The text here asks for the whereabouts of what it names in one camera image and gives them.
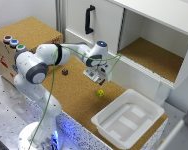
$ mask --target small brown object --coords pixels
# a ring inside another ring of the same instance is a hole
[[[67,69],[63,69],[62,70],[62,74],[66,76],[68,74],[68,70]]]

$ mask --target yellow object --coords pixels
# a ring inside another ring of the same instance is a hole
[[[104,91],[103,91],[103,90],[98,90],[98,91],[97,91],[97,95],[98,95],[99,97],[104,96]]]

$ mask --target white cabinet door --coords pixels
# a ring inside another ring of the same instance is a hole
[[[90,28],[94,32],[85,34],[85,14],[90,5],[95,7],[90,12]],[[123,8],[107,0],[68,0],[66,42],[81,40],[94,45],[101,40],[108,44],[110,52],[117,52],[122,17]]]

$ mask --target cork board surface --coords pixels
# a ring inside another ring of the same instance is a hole
[[[66,113],[114,150],[117,150],[115,146],[99,134],[96,126],[91,122],[91,118],[125,92],[125,89],[113,82],[106,82],[102,88],[105,96],[102,98],[98,97],[97,91],[100,89],[100,86],[83,74],[85,68],[86,66],[83,63],[73,57],[70,57],[67,64],[56,66],[52,94],[59,100],[62,109]],[[62,69],[68,69],[69,74],[67,76],[62,75]],[[49,91],[51,89],[52,75],[53,70],[50,67],[47,78],[42,83]],[[166,119],[167,116],[163,115],[131,150],[139,150]]]
[[[29,50],[34,49],[40,44],[47,43],[58,36],[62,36],[60,32],[34,17],[29,17],[0,28],[1,42],[3,42],[3,37],[6,35],[11,35],[14,39],[18,39],[20,44],[24,44]]]
[[[184,60],[143,38],[138,38],[119,53],[172,82],[175,82]]]

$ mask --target green cable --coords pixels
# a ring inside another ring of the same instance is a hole
[[[108,58],[108,59],[93,59],[93,58],[87,57],[86,55],[81,54],[80,52],[78,52],[78,51],[76,51],[76,50],[74,50],[74,49],[72,49],[72,48],[70,48],[70,47],[66,47],[66,46],[62,46],[62,47],[63,47],[63,48],[70,49],[70,50],[76,52],[77,54],[79,54],[79,55],[81,55],[81,56],[83,56],[83,57],[85,57],[85,58],[88,58],[88,59],[90,59],[90,60],[95,60],[95,61],[107,61],[107,60],[111,60],[111,59],[114,59],[114,58],[120,56],[120,55],[117,54],[116,56],[111,57],[111,58]]]
[[[51,86],[50,95],[49,95],[49,98],[48,98],[48,101],[47,101],[47,105],[46,105],[46,107],[45,107],[45,111],[44,111],[43,116],[42,116],[42,118],[41,118],[41,121],[39,122],[38,127],[37,127],[37,129],[36,129],[36,132],[34,133],[34,136],[33,136],[32,140],[31,140],[30,145],[29,145],[29,149],[31,148],[32,142],[33,142],[33,140],[34,140],[34,137],[36,136],[36,133],[37,133],[37,131],[38,131],[38,128],[40,127],[40,125],[41,125],[41,123],[42,123],[42,121],[43,121],[43,119],[44,119],[44,117],[45,117],[45,114],[46,114],[46,111],[47,111],[47,107],[48,107],[48,104],[49,104],[49,102],[50,102],[50,97],[51,97],[51,95],[52,95],[52,90],[53,90],[53,86],[54,86],[55,60],[56,60],[57,52],[58,52],[58,48],[56,49],[55,54],[54,54],[53,78],[52,78],[52,86]]]
[[[93,59],[93,58],[87,57],[87,56],[85,56],[85,55],[79,53],[78,51],[76,51],[76,50],[74,50],[74,49],[72,49],[72,48],[70,48],[70,47],[66,47],[66,46],[62,46],[62,47],[68,48],[68,49],[70,49],[70,50],[72,50],[72,51],[74,51],[74,52],[80,54],[81,56],[83,56],[83,57],[85,57],[85,58],[88,58],[88,59],[91,59],[91,60],[95,60],[95,61],[107,61],[107,60],[111,60],[111,59],[114,59],[114,58],[116,58],[116,57],[119,56],[119,58],[117,59],[117,61],[115,62],[115,64],[113,65],[113,67],[111,68],[111,70],[109,71],[109,73],[106,75],[106,77],[111,73],[111,71],[113,70],[113,68],[114,68],[115,65],[118,63],[118,61],[120,60],[120,58],[121,58],[121,56],[122,56],[121,54],[118,54],[118,55],[116,55],[116,56],[114,56],[114,57],[111,57],[111,58],[108,58],[108,59]],[[50,97],[51,97],[51,95],[52,95],[52,90],[53,90],[53,86],[54,86],[55,60],[56,60],[57,52],[58,52],[58,48],[56,49],[55,54],[54,54],[53,79],[52,79],[52,86],[51,86],[50,95],[49,95],[49,98],[48,98],[48,101],[47,101],[47,105],[46,105],[46,107],[45,107],[45,111],[44,111],[43,116],[42,116],[42,118],[41,118],[41,121],[39,122],[38,127],[37,127],[37,129],[36,129],[36,132],[34,133],[34,136],[33,136],[32,140],[31,140],[30,145],[29,145],[29,149],[31,148],[32,142],[33,142],[33,140],[34,140],[34,137],[36,136],[36,133],[37,133],[37,131],[38,131],[38,128],[40,127],[40,125],[41,125],[41,123],[42,123],[42,121],[43,121],[43,119],[44,119],[44,117],[45,117],[45,114],[46,114],[46,111],[47,111],[47,108],[48,108],[48,104],[49,104],[49,101],[50,101]]]

